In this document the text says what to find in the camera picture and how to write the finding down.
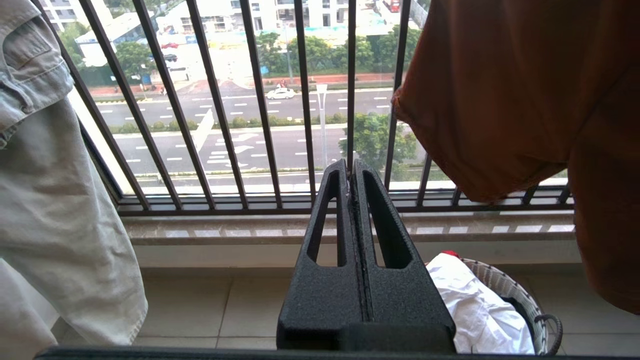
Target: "hanging clothes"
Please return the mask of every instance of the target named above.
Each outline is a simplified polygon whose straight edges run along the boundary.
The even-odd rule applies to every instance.
[[[0,42],[0,258],[90,343],[131,344],[147,313],[140,268],[66,98],[55,37],[31,1],[4,0]],[[31,344],[33,356],[55,343],[4,274],[0,288],[0,318],[25,314],[0,323],[0,348]]]
[[[432,0],[393,100],[473,201],[500,200],[568,167],[589,281],[635,314],[638,19],[635,0]]]

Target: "white laundry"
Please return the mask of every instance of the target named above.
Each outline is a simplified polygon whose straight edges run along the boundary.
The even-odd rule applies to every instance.
[[[525,320],[458,258],[437,255],[428,265],[454,323],[460,354],[534,354]]]

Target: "basket handle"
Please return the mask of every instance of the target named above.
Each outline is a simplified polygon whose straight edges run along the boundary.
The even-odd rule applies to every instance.
[[[557,329],[556,340],[554,341],[554,344],[551,346],[549,351],[547,351],[547,353],[545,354],[545,355],[555,355],[560,349],[560,344],[562,343],[562,333],[563,333],[562,322],[560,321],[560,319],[558,319],[556,315],[551,315],[551,314],[538,315],[536,316],[536,318],[533,319],[533,321],[535,322],[538,322],[540,320],[543,320],[543,321],[553,320],[553,322],[556,323],[556,329]]]

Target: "lamp post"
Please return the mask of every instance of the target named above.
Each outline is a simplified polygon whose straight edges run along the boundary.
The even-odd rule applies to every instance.
[[[327,84],[316,84],[316,94],[318,95],[318,107],[320,109],[320,142],[322,143],[322,165],[327,166],[326,160],[326,128],[324,121],[324,100],[326,99]]]
[[[284,31],[284,42],[287,44],[287,66],[289,66],[289,84],[293,84],[293,71],[291,70],[291,55],[289,54],[289,37],[287,29],[284,27],[284,21],[280,21],[280,27]]]

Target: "wicker basket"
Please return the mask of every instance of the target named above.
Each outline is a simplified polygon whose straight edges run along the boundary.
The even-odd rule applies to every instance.
[[[526,314],[521,314],[525,317],[525,320],[532,325],[533,334],[533,347],[538,355],[555,355],[560,348],[562,342],[562,323],[554,315],[543,314],[540,311],[540,307],[536,304],[527,290],[513,280],[509,275],[500,271],[499,269],[481,263],[480,261],[471,259],[462,259],[467,267],[471,269],[474,275],[482,281],[489,289],[493,290],[500,297],[514,298],[525,309]],[[556,323],[557,334],[554,343],[549,346],[549,331],[547,329],[546,321],[552,320]]]

